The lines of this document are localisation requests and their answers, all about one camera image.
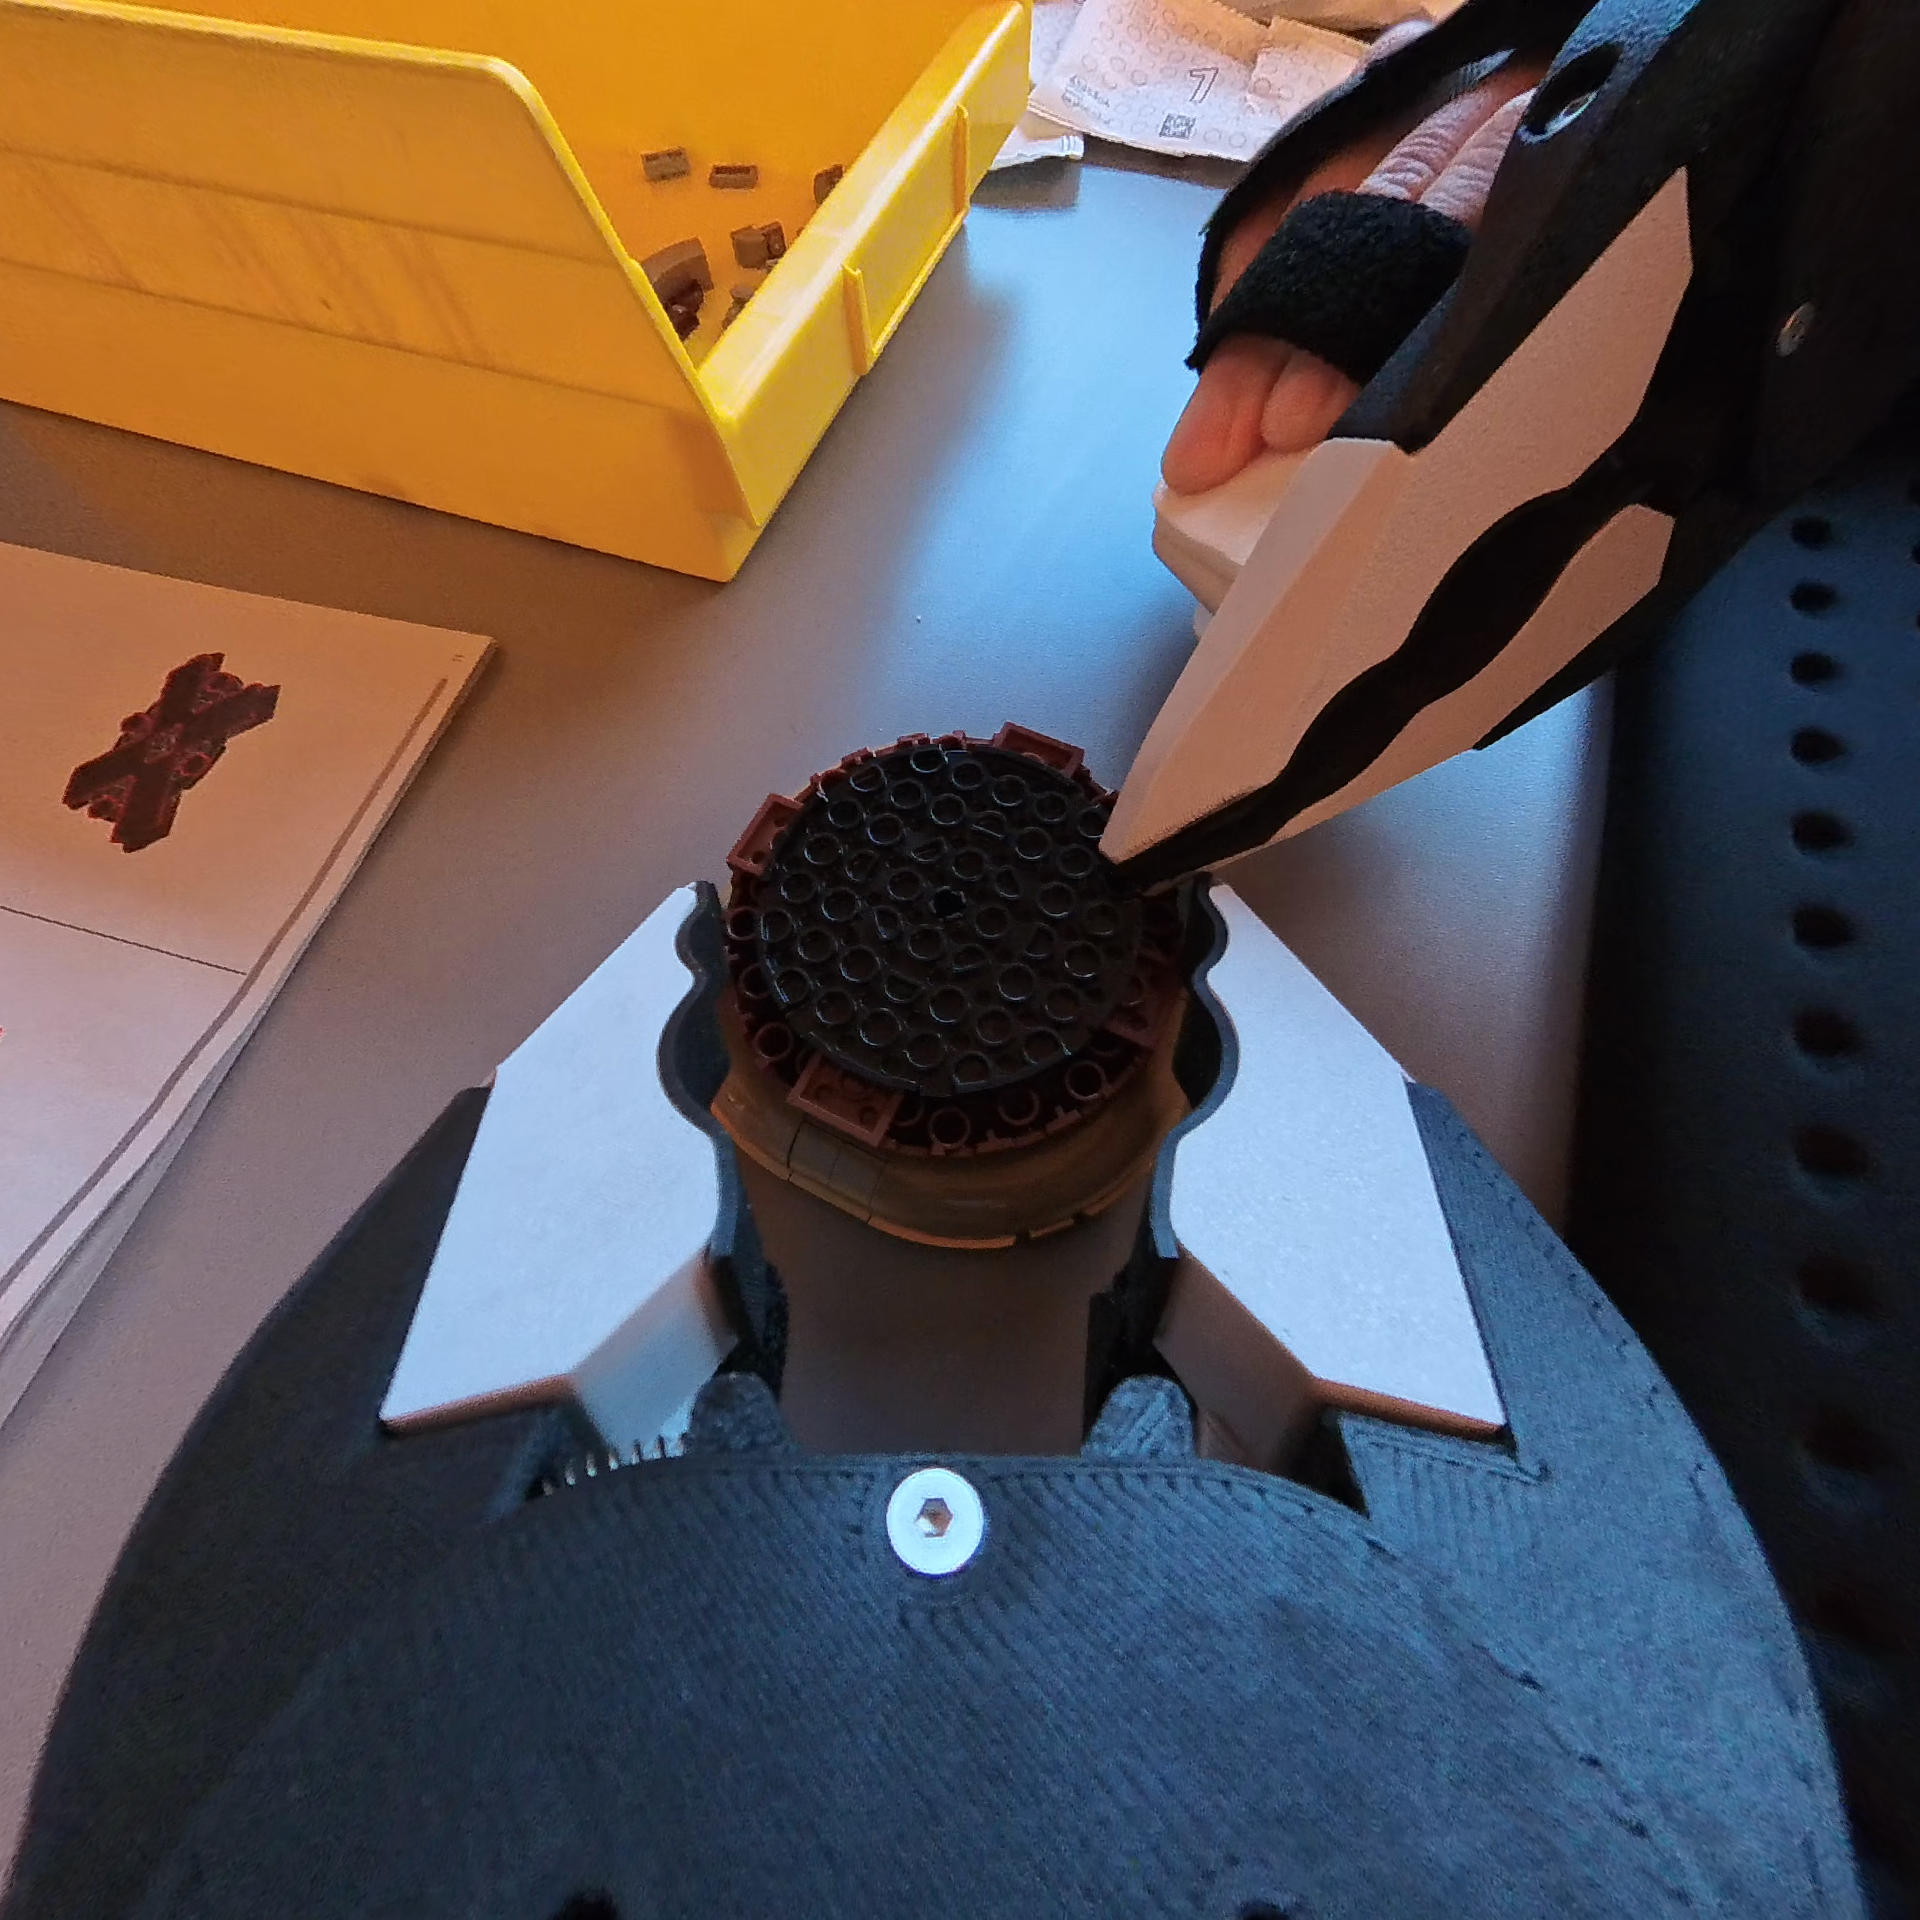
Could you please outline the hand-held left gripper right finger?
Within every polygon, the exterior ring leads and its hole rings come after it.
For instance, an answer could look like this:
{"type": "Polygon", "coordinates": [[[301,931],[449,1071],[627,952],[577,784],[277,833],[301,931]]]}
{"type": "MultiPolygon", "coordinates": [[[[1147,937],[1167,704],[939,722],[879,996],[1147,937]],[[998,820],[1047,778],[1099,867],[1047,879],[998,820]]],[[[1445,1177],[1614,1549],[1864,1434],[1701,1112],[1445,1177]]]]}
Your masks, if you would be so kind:
{"type": "Polygon", "coordinates": [[[1498,1441],[1509,1410],[1395,1053],[1256,921],[1189,888],[1189,1119],[1090,1301],[1090,1423],[1169,1378],[1205,1458],[1306,1470],[1325,1410],[1498,1441]]]}

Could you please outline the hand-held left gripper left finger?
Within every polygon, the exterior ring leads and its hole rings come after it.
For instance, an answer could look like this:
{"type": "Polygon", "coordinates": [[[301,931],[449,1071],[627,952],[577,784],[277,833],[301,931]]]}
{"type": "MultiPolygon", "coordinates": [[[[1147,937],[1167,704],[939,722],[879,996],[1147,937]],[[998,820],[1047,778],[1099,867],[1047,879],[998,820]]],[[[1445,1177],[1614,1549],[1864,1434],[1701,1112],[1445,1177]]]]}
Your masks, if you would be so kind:
{"type": "Polygon", "coordinates": [[[785,1378],[785,1288],[712,1119],[717,888],[671,888],[490,1074],[391,1428],[572,1399],[607,1449],[683,1434],[722,1363],[785,1378]]]}

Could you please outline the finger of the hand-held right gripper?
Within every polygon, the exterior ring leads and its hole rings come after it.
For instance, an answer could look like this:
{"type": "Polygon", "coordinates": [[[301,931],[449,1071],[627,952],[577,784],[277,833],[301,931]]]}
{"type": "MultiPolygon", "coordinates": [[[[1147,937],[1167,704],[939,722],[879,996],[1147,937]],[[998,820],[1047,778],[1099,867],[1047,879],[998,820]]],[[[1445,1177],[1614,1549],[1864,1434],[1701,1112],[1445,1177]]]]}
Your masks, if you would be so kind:
{"type": "Polygon", "coordinates": [[[1386,665],[1436,588],[1519,508],[1643,501],[1614,442],[1643,406],[1693,279],[1687,167],[1599,253],[1553,311],[1421,451],[1325,436],[1291,476],[1325,535],[1291,562],[1276,512],[1218,596],[1113,803],[1099,856],[1135,856],[1278,778],[1318,711],[1386,665]]]}
{"type": "Polygon", "coordinates": [[[1224,867],[1476,746],[1663,579],[1666,535],[1643,501],[1519,508],[1453,562],[1407,643],[1318,711],[1278,778],[1155,837],[1128,875],[1224,867]]]}

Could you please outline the round toy brick model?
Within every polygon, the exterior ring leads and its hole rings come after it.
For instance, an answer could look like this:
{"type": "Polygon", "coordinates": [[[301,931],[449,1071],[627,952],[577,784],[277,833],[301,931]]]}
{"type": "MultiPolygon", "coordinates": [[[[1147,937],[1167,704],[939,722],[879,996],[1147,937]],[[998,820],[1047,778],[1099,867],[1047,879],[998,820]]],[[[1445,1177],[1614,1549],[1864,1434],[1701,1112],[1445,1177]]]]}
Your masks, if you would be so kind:
{"type": "Polygon", "coordinates": [[[1181,1112],[1181,913],[1116,879],[1107,813],[1082,746],[1025,722],[766,796],[722,901],[736,1147],[949,1247],[1113,1205],[1181,1112]]]}

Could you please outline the yellow plastic bin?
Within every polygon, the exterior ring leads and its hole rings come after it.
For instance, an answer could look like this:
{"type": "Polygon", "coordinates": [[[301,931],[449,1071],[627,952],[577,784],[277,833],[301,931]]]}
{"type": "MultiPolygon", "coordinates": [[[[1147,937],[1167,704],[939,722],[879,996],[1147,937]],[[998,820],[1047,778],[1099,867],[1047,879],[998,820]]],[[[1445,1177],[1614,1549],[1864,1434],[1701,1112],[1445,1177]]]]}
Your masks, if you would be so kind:
{"type": "Polygon", "coordinates": [[[1025,95],[1027,4],[8,4],[8,394],[729,579],[1025,95]],[[677,145],[843,167],[699,343],[677,145]]]}

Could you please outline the person's right forearm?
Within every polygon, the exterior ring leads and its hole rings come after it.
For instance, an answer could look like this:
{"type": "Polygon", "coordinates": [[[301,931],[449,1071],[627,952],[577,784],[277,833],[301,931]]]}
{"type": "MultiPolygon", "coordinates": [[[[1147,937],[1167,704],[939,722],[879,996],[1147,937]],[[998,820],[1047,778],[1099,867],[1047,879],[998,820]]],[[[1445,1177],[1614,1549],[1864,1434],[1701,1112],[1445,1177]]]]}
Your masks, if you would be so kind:
{"type": "Polygon", "coordinates": [[[1793,112],[1803,145],[1800,192],[1830,211],[1852,192],[1911,192],[1920,167],[1920,4],[1839,0],[1793,112]]]}

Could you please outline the person's right hand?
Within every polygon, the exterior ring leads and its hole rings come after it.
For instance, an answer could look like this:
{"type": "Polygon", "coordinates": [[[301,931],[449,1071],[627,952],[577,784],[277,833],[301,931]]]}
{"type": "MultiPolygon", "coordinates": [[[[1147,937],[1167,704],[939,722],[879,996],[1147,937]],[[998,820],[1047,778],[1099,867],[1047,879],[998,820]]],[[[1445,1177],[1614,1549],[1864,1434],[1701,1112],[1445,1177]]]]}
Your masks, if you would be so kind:
{"type": "MultiPolygon", "coordinates": [[[[1283,211],[1320,192],[1407,198],[1476,227],[1488,178],[1541,72],[1549,59],[1509,52],[1488,75],[1459,86],[1421,122],[1395,112],[1386,126],[1308,167],[1295,183],[1276,183],[1224,235],[1215,264],[1215,305],[1247,271],[1283,211]]],[[[1157,476],[1167,490],[1215,490],[1260,455],[1295,455],[1320,442],[1351,401],[1356,380],[1308,344],[1229,337],[1199,366],[1181,419],[1167,436],[1157,476]]]]}

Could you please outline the white paper napkin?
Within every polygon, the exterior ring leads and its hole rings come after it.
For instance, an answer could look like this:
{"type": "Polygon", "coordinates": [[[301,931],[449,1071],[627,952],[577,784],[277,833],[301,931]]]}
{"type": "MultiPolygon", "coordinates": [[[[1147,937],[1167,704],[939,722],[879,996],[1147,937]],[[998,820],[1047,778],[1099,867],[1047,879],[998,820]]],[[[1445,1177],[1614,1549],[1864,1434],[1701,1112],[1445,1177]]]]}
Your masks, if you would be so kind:
{"type": "Polygon", "coordinates": [[[1325,527],[1308,508],[1283,508],[1283,490],[1308,455],[1318,451],[1295,451],[1295,455],[1269,451],[1215,490],[1155,485],[1155,553],[1189,588],[1193,637],[1205,634],[1218,596],[1235,588],[1276,512],[1283,519],[1278,550],[1291,562],[1306,562],[1325,535],[1325,527]]]}

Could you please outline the black dotted mat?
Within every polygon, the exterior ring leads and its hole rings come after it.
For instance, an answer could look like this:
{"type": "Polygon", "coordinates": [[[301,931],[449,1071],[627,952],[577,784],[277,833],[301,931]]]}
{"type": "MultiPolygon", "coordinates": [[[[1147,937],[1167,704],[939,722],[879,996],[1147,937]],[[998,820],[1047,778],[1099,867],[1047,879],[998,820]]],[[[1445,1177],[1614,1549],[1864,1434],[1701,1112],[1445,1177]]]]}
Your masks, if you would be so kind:
{"type": "Polygon", "coordinates": [[[1614,683],[1575,1247],[1785,1593],[1857,1837],[1920,1837],[1920,476],[1881,442],[1614,683]]]}

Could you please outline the open instruction booklet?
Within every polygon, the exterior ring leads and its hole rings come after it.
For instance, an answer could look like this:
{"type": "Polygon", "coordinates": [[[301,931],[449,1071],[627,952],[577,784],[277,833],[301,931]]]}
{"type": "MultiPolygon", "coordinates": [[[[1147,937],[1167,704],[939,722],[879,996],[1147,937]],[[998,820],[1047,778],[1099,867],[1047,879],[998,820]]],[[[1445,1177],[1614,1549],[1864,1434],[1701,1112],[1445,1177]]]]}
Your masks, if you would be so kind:
{"type": "Polygon", "coordinates": [[[8,544],[0,1410],[96,1288],[490,637],[8,544]]]}

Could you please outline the scattered loose toy bricks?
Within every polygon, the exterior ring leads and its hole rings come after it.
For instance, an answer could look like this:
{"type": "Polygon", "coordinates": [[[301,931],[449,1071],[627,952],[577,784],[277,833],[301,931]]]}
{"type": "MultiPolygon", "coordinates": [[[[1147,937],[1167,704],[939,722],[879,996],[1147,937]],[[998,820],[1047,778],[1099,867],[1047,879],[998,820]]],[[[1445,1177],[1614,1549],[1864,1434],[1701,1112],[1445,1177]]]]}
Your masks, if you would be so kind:
{"type": "Polygon", "coordinates": [[[796,253],[843,167],[766,173],[699,163],[683,145],[638,156],[638,276],[683,343],[729,328],[761,279],[796,253]]]}

